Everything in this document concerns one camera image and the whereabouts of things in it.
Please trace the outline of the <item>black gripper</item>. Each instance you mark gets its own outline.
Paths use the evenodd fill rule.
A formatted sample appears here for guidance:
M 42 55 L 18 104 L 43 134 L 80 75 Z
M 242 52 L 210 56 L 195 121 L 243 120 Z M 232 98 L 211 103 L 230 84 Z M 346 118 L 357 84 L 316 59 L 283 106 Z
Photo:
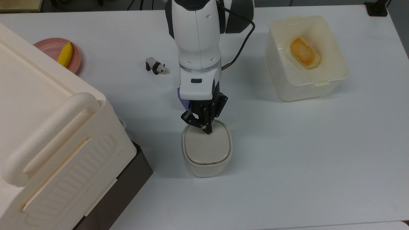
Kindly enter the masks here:
M 181 119 L 188 125 L 204 129 L 206 134 L 211 134 L 212 123 L 220 116 L 227 100 L 228 97 L 223 93 L 211 100 L 189 100 L 189 110 L 181 115 Z

